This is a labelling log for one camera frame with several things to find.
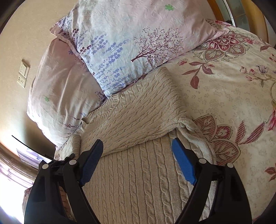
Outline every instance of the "sweater neckline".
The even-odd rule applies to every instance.
[[[119,95],[120,93],[112,95],[103,105],[84,116],[82,118],[81,126],[84,129],[88,129],[91,125],[92,120],[93,125],[95,125],[96,127],[99,124],[102,124],[102,120],[106,120],[108,117],[110,117],[116,106],[119,104]]]

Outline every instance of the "wall socket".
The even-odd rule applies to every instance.
[[[25,88],[26,86],[26,81],[27,79],[25,77],[23,77],[21,74],[18,74],[18,79],[17,79],[17,83],[19,85],[21,85],[23,88]]]

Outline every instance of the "pillow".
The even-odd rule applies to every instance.
[[[27,114],[52,143],[61,147],[81,119],[104,99],[85,64],[68,44],[55,39],[43,55],[31,85]]]
[[[110,96],[217,29],[193,0],[80,0],[50,32],[84,60]]]

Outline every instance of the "cable knit pattern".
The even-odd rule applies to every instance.
[[[83,188],[100,222],[173,224],[192,189],[171,151],[175,137],[199,157],[215,162],[213,149],[186,114],[170,74],[160,68],[84,117],[55,158],[89,150],[101,139],[103,156]],[[214,190],[212,185],[204,218]]]

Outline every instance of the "green flower print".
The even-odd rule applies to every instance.
[[[165,5],[165,9],[168,10],[168,11],[171,11],[171,10],[174,10],[173,6],[172,5]]]

